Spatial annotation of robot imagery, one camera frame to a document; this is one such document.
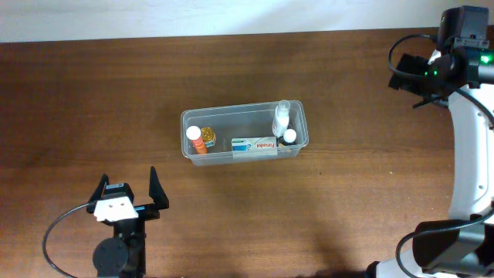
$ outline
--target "clear plastic container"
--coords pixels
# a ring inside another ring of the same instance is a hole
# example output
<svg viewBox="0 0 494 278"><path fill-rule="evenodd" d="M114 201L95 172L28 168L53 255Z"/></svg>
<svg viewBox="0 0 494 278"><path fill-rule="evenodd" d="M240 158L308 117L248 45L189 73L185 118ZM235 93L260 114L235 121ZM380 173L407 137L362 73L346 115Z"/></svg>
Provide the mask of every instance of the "clear plastic container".
<svg viewBox="0 0 494 278"><path fill-rule="evenodd" d="M254 150L249 156L235 156L232 152L232 138L273 137L272 119L279 102L234 105L187 110L181 115L182 154L197 166L229 164L266 159L297 156L302 147L309 143L306 115L302 103L290 101L290 125L296 131L296 144L277 147L277 155L268 151ZM216 144L208 147L207 154L197 154L185 131L190 126L210 127L216 133Z"/></svg>

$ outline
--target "white cap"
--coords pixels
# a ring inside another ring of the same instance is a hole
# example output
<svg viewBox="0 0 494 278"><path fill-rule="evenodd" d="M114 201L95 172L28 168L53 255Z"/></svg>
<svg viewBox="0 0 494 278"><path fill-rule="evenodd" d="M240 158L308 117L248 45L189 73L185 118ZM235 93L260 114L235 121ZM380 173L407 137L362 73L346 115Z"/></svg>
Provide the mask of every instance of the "white cap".
<svg viewBox="0 0 494 278"><path fill-rule="evenodd" d="M288 100L282 100L279 102L276 108L276 115L278 117L287 117L290 112L290 102Z"/></svg>
<svg viewBox="0 0 494 278"><path fill-rule="evenodd" d="M189 140L195 141L201 137L201 128L191 126L185 131Z"/></svg>
<svg viewBox="0 0 494 278"><path fill-rule="evenodd" d="M286 143L293 143L293 142L295 142L295 139L296 139L296 132L291 128L287 129L285 131L285 134L283 135L283 140Z"/></svg>

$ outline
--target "green light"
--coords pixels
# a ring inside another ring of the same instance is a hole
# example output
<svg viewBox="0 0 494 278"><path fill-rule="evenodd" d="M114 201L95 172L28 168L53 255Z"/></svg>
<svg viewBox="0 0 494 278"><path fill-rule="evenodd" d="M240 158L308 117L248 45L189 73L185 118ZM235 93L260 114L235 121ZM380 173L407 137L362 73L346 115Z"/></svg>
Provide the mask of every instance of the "green light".
<svg viewBox="0 0 494 278"><path fill-rule="evenodd" d="M490 60L491 60L491 57L489 57L489 56L480 56L480 61L482 63L488 63L488 62L490 62Z"/></svg>

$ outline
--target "white wall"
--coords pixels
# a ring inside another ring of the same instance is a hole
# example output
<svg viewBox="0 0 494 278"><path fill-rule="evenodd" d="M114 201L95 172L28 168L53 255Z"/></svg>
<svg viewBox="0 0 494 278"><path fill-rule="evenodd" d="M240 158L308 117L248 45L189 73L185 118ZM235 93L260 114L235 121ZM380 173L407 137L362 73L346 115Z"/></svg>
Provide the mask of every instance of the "white wall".
<svg viewBox="0 0 494 278"><path fill-rule="evenodd" d="M0 41L203 36L438 26L494 0L0 0Z"/></svg>

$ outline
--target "wire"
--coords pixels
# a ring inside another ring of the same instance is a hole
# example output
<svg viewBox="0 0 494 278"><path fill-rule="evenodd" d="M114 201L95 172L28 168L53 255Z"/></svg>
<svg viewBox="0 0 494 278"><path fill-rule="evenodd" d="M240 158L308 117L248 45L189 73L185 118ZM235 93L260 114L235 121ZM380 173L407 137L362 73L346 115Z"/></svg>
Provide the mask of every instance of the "wire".
<svg viewBox="0 0 494 278"><path fill-rule="evenodd" d="M80 206L77 206L75 208L72 208L71 210L69 210L68 212L62 214L61 216L59 216L49 227L48 229L46 230L45 232L45 235L43 236L43 243L42 243L42 248L43 248L43 255L45 256L45 259L46 259L46 262L48 262L48 264L54 269L56 270L58 273L64 275L65 277L69 277L69 278L77 278L75 277L74 275L71 275L71 274L68 274L67 272L61 270L48 256L48 253L46 252L46 240L48 239L48 235L50 234L50 232L52 231L52 229L55 227L56 224L58 224L58 222L60 222L62 219L64 219L65 217L67 217L68 215L70 215L71 213L73 212L76 212L82 208L85 208L87 207L88 205L90 205L91 203L86 203L84 205L80 205Z"/></svg>
<svg viewBox="0 0 494 278"><path fill-rule="evenodd" d="M486 106L484 106L480 101L478 101L476 98L474 98L471 94L469 94L469 93L465 92L464 90L458 88L457 86L454 86L454 85L447 83L443 80L439 80L439 79L436 79L434 77L420 76L417 74L406 73L406 72L402 72L402 71L394 68L394 66L391 62L393 50L403 41L405 41L407 39L413 39L413 38L426 38L426 39L432 40L433 42L437 41L437 38L435 36L423 35L423 34L409 35L409 36L405 36L405 37L399 39L397 42L394 43L394 45L389 50L389 55L387 57L387 66L389 67L389 69L393 73L395 73L398 76L401 76L403 78L421 81L421 82L425 82L425 81L432 82L432 83L436 83L438 86L444 87L447 90L455 91L456 93L460 94L462 97L464 97L467 100L469 100L470 102L472 102L475 106L477 106L477 108L479 108L487 116L490 124L494 126L494 115L492 115L491 112L489 111L489 109L487 109ZM471 225L484 223L487 219L490 219L493 216L494 216L494 208L491 208L491 210L488 211L484 216L481 216L481 217L474 219L472 221L469 221L467 223L463 223L460 225L454 225L452 227L448 227L448 228L444 228L444 229L431 229L431 230L427 230L427 231L411 232L411 233L407 234L403 239L400 240L400 242L396 246L395 255L396 255L396 261L398 263L398 266L400 267L401 271L403 271L405 274L407 274L410 278L422 278L422 277L416 276L416 275L412 274L410 271L408 271L406 269L406 267L404 267L403 262L401 261L401 249L403 248L403 245L408 240L414 239L414 238L419 237L419 236L426 236L426 235L431 235L431 234L440 233L440 232L451 232L451 231L455 231L455 230L459 230L459 229L464 229L464 228L469 227Z"/></svg>

